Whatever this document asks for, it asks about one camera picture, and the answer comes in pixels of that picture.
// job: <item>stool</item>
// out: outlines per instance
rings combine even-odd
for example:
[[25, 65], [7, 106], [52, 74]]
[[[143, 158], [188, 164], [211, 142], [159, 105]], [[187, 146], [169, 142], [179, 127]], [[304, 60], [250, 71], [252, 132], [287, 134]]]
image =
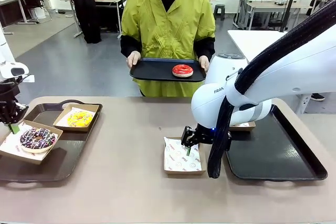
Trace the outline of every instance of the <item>stool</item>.
[[219, 16], [218, 10], [220, 9], [221, 11], [221, 20], [223, 21], [225, 19], [225, 5], [216, 5], [215, 6], [215, 11], [214, 11], [214, 17], [215, 20]]

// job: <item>paper donut box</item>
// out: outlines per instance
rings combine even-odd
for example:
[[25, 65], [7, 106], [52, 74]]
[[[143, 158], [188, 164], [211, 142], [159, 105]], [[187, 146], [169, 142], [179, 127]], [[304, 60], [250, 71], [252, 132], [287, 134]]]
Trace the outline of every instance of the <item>paper donut box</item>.
[[53, 150], [53, 148], [56, 145], [57, 141], [60, 139], [63, 131], [59, 130], [59, 129], [56, 129], [54, 127], [50, 127], [48, 125], [44, 125], [44, 124], [36, 123], [36, 122], [31, 122], [31, 121], [28, 121], [28, 120], [23, 120], [22, 122], [20, 122], [20, 124], [21, 123], [25, 123], [27, 125], [30, 125], [30, 126], [34, 127], [34, 128], [45, 128], [45, 129], [50, 130], [52, 133], [57, 134], [57, 138], [56, 138], [56, 141], [55, 141], [53, 147], [51, 149], [49, 149], [47, 152], [42, 153], [42, 154], [31, 154], [31, 153], [24, 152], [20, 148], [20, 146], [18, 146], [17, 144], [14, 144], [12, 146], [14, 148], [10, 148], [10, 151], [8, 150], [8, 152], [6, 152], [6, 150], [3, 149], [3, 148], [1, 148], [1, 147], [2, 147], [3, 142], [11, 134], [11, 132], [9, 132], [4, 137], [0, 138], [0, 155], [9, 156], [9, 157], [21, 160], [21, 161], [25, 161], [25, 162], [29, 162], [29, 163], [33, 163], [33, 164], [39, 165], [46, 158], [46, 156], [48, 156], [48, 154]]
[[[169, 139], [181, 140], [180, 137], [167, 137]], [[198, 144], [198, 151], [199, 151], [199, 161], [201, 163], [201, 170], [192, 171], [192, 172], [183, 172], [183, 171], [176, 171], [176, 170], [169, 170], [165, 169], [165, 156], [163, 155], [163, 170], [168, 175], [203, 175], [206, 172], [206, 157], [205, 157], [205, 150], [203, 144]]]
[[96, 115], [96, 112], [99, 109], [99, 105], [95, 105], [95, 104], [69, 104], [68, 106], [66, 106], [66, 108], [62, 111], [62, 113], [56, 118], [55, 122], [53, 123], [53, 126], [64, 130], [64, 131], [81, 131], [81, 132], [88, 132], [90, 129], [90, 124], [87, 127], [65, 127], [65, 126], [58, 126], [57, 123], [63, 119], [65, 116], [67, 116], [67, 114], [72, 110], [72, 108], [78, 108], [81, 110], [87, 110], [87, 111], [91, 111], [94, 113], [93, 116]]
[[242, 123], [239, 125], [231, 126], [230, 131], [252, 131], [255, 128], [255, 122]]

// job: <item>black sleeve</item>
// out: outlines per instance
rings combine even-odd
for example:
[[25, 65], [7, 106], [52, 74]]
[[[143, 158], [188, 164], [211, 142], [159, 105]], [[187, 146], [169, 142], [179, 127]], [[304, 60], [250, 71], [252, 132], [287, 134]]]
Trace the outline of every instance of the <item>black sleeve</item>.
[[194, 51], [198, 57], [205, 55], [209, 61], [215, 53], [215, 38], [207, 37], [194, 42]]
[[127, 35], [121, 36], [120, 47], [121, 53], [126, 57], [128, 57], [133, 51], [138, 51], [141, 53], [142, 50], [141, 42]]

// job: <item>donut box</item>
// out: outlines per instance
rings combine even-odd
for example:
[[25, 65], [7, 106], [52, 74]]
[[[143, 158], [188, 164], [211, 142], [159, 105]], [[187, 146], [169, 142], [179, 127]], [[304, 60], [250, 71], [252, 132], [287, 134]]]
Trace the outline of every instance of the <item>donut box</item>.
[[59, 117], [56, 118], [55, 122], [53, 123], [53, 126], [64, 131], [88, 132], [92, 121], [87, 126], [76, 127], [76, 126], [68, 126], [68, 124], [66, 124], [66, 120], [71, 116], [72, 111], [86, 111], [90, 113], [93, 118], [96, 112], [98, 111], [98, 108], [99, 105], [95, 104], [69, 104], [62, 111]]
[[180, 137], [165, 137], [163, 169], [168, 175], [203, 175], [206, 171], [206, 158], [203, 144], [193, 146], [189, 156], [181, 146]]
[[255, 122], [242, 123], [239, 125], [231, 126], [230, 131], [252, 131], [255, 128]]
[[[34, 128], [44, 128], [50, 130], [52, 133], [55, 134], [56, 140], [53, 144], [52, 148], [44, 153], [28, 153], [23, 151], [20, 144], [20, 137], [27, 131], [27, 125], [34, 127]], [[60, 139], [63, 131], [56, 129], [54, 127], [50, 127], [44, 124], [31, 122], [28, 120], [23, 120], [19, 124], [19, 132], [13, 135], [9, 132], [3, 139], [0, 140], [0, 155], [9, 156], [15, 159], [19, 159], [21, 161], [33, 163], [39, 165], [42, 161], [46, 158], [46, 156], [53, 150], [54, 146], [56, 145], [57, 141]]]

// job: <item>donut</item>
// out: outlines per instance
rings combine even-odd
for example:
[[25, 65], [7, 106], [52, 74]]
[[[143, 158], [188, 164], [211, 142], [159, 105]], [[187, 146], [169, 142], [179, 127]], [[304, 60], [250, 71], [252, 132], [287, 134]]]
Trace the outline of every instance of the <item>donut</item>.
[[176, 77], [187, 78], [192, 76], [193, 73], [193, 68], [188, 65], [176, 65], [175, 67], [173, 67], [173, 75], [175, 75]]
[[68, 118], [70, 127], [87, 127], [92, 121], [92, 115], [89, 112], [80, 111], [72, 114]]
[[55, 135], [45, 128], [32, 128], [20, 137], [21, 148], [29, 153], [46, 152], [55, 141]]

